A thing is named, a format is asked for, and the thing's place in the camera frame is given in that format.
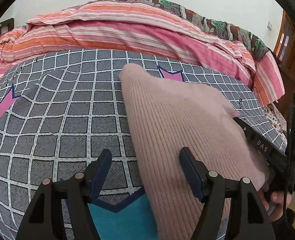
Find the folded garment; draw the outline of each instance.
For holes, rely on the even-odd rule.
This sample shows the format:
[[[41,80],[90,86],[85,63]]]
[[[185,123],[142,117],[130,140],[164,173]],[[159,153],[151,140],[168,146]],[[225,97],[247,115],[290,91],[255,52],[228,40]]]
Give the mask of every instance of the folded garment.
[[[179,164],[190,148],[197,160],[223,177],[251,179],[260,189],[268,178],[263,156],[247,143],[234,122],[236,111],[215,88],[159,79],[127,64],[120,73],[129,129],[138,167],[160,240],[189,239],[202,205],[193,196]],[[230,202],[226,201],[223,215]]]
[[[122,49],[171,57],[226,73],[249,86],[262,106],[284,94],[272,56],[255,64],[242,42],[225,41],[202,32],[185,19],[147,4],[90,2],[80,8],[38,15],[27,24],[27,32],[20,27],[0,36],[0,77],[8,68],[51,51]],[[142,27],[135,29],[133,24]],[[196,42],[209,52],[196,54],[192,46]],[[225,60],[213,64],[212,54],[221,54]]]

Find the beige ribbed garment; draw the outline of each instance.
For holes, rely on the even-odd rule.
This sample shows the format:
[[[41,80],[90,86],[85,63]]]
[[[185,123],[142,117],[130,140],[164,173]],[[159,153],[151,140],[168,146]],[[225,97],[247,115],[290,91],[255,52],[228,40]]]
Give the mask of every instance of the beige ribbed garment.
[[[119,75],[142,182],[160,240],[190,239],[202,205],[185,180],[179,152],[188,146],[197,160],[224,178],[249,177],[256,189],[268,178],[264,158],[234,122],[235,110],[215,88],[151,76],[127,64]],[[228,215],[229,202],[223,215]]]

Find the bedsheet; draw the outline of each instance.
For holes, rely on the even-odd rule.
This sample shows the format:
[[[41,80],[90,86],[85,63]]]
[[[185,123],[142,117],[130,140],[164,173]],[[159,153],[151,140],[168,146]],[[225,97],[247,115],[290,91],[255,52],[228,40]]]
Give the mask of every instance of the bedsheet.
[[[160,78],[174,75],[217,88],[241,118],[284,152],[284,142],[250,89],[223,73],[130,51],[76,49],[46,54],[9,69],[0,81],[0,102],[7,95],[14,102],[9,110],[3,109],[0,119],[0,231],[7,238],[14,239],[42,179],[68,178],[105,147],[113,153],[113,166],[92,210],[117,212],[144,196],[118,78],[126,63],[139,64]],[[66,203],[63,210],[65,230],[73,240]],[[226,223],[224,218],[218,237],[224,235]]]
[[[79,29],[77,32],[72,32],[71,35],[71,29],[68,27],[68,25],[71,24],[71,22],[75,23],[77,20],[113,21],[117,22],[118,24],[136,23],[179,33],[181,34],[181,38],[190,37],[191,39],[203,43],[205,46],[211,49],[212,52],[223,52],[228,55],[229,59],[233,58],[234,60],[237,60],[239,65],[237,68],[234,68],[233,71],[238,73],[240,77],[237,75],[232,76],[247,84],[252,89],[253,93],[262,106],[277,100],[284,94],[284,86],[281,81],[281,76],[272,55],[270,55],[270,52],[267,52],[260,62],[255,63],[251,54],[241,41],[222,40],[217,36],[201,31],[198,27],[186,21],[185,19],[181,19],[180,17],[161,10],[157,7],[151,7],[144,3],[120,3],[116,1],[90,2],[80,6],[79,8],[68,8],[66,10],[49,15],[38,15],[27,22],[27,33],[25,33],[23,28],[19,28],[13,30],[10,33],[2,35],[0,37],[0,76],[4,73],[4,69],[8,69],[13,65],[18,64],[22,59],[26,60],[26,57],[32,57],[33,55],[49,52],[51,49],[52,51],[56,51],[59,50],[58,47],[60,49],[80,47],[79,44],[86,40],[86,38],[88,38],[90,35],[89,31],[84,33],[85,30],[90,29],[90,26],[83,26],[83,28]],[[41,28],[40,26],[49,25],[57,26],[57,29],[53,27],[51,29],[52,32],[47,30],[47,35],[45,35],[46,28]],[[96,47],[106,49],[130,48],[131,50],[138,51],[138,48],[135,47],[135,44],[130,44],[129,41],[124,42],[125,38],[121,39],[123,40],[121,43],[123,43],[123,45],[125,44],[125,46],[120,48],[120,44],[118,44],[118,46],[111,48],[111,43],[113,42],[106,40],[106,33],[108,31],[109,30],[105,29],[105,42],[102,42],[101,39],[100,42],[97,42]],[[124,29],[118,30],[118,33],[122,32],[124,32]],[[150,35],[150,33],[146,32],[136,32],[135,35],[130,35],[130,38],[137,36],[141,40],[141,43],[143,43],[144,37],[142,35],[145,34]],[[56,43],[50,43],[48,35],[55,35],[54,40]],[[176,48],[176,51],[180,50],[181,53],[183,52],[182,54],[187,55],[185,55],[185,57],[179,57],[180,55],[172,55],[171,57],[182,59],[193,64],[202,64],[200,58],[198,58],[198,63],[192,62],[192,59],[189,59],[189,57],[191,57],[191,52],[189,50],[190,48],[182,46],[182,44],[177,41],[179,40],[176,40],[176,42],[173,43],[172,40],[171,43],[167,44],[168,47],[170,47],[171,50]],[[86,42],[83,42],[81,47],[88,48],[85,45]],[[153,54],[157,53],[153,52],[153,50],[151,51],[150,48],[146,50],[142,50],[142,48],[140,49],[141,50],[139,52],[150,52]],[[163,52],[158,52],[158,55],[160,54],[166,57],[169,56]],[[218,71],[222,71],[221,69],[215,68],[215,66],[206,65],[206,62],[203,65]],[[225,65],[224,67],[226,68],[226,71],[223,72],[230,75],[228,71],[230,70],[229,67],[226,67]]]

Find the silver screw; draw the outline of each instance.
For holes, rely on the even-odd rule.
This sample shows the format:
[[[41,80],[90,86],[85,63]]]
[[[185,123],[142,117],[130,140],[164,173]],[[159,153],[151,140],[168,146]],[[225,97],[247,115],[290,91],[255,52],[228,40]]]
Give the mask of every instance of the silver screw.
[[[83,173],[83,172],[78,172],[78,173],[75,174],[75,177],[76,177],[77,179],[81,179],[81,178],[84,177],[84,173]]]
[[[213,178],[217,177],[217,172],[216,171],[209,171],[209,175]]]
[[[251,180],[247,177],[242,178],[243,182],[246,184],[249,184],[251,182]]]
[[[43,183],[44,185],[47,185],[47,184],[49,184],[50,182],[51,182],[50,179],[44,179],[44,180],[42,181],[42,183]]]

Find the teal fabric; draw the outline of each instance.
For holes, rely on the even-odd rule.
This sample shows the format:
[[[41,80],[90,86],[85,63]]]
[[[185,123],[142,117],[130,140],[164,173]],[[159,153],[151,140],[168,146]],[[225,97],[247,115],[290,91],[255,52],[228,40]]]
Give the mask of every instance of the teal fabric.
[[[157,240],[157,226],[146,194],[118,213],[89,204],[102,240]]]

